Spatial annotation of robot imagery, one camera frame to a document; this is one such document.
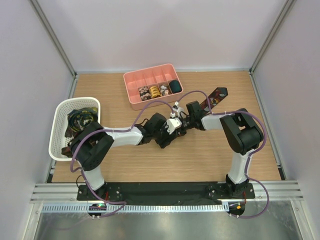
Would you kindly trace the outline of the dark red patterned tie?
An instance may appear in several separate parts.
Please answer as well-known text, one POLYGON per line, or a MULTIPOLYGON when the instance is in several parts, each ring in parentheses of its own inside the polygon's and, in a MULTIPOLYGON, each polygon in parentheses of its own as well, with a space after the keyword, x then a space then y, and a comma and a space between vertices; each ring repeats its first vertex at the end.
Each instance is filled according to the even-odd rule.
POLYGON ((228 96, 228 89, 226 87, 217 87, 211 94, 208 95, 209 103, 207 99, 200 104, 201 109, 208 113, 216 105, 228 96))

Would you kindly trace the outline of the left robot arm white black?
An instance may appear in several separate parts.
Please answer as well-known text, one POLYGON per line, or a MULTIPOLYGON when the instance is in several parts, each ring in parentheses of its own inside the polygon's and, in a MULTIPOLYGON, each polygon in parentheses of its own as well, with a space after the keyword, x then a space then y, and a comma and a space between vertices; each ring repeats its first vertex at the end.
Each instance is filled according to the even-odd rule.
POLYGON ((74 162, 78 161, 88 194, 95 200, 101 200, 106 194, 106 182, 100 165, 111 148, 145 145, 152 140, 165 148, 176 138, 174 132, 181 126, 181 120, 174 113, 168 119, 155 113, 146 123, 129 128, 107 128, 92 122, 71 141, 70 170, 76 171, 74 162))

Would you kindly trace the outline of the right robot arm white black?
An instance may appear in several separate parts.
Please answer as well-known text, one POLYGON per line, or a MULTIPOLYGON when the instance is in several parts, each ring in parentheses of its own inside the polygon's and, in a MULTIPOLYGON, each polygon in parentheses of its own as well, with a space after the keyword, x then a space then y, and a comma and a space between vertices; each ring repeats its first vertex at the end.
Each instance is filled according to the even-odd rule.
POLYGON ((254 116, 244 108, 222 114, 208 113, 202 109, 198 101, 187 104, 188 114, 185 117, 182 117, 183 108, 178 102, 174 104, 173 110, 181 121, 178 129, 180 132, 193 128, 224 132, 233 151, 231 168, 225 177, 225 192, 231 198, 242 195, 249 184, 248 170, 252 155, 260 143, 265 141, 264 133, 256 124, 254 116))

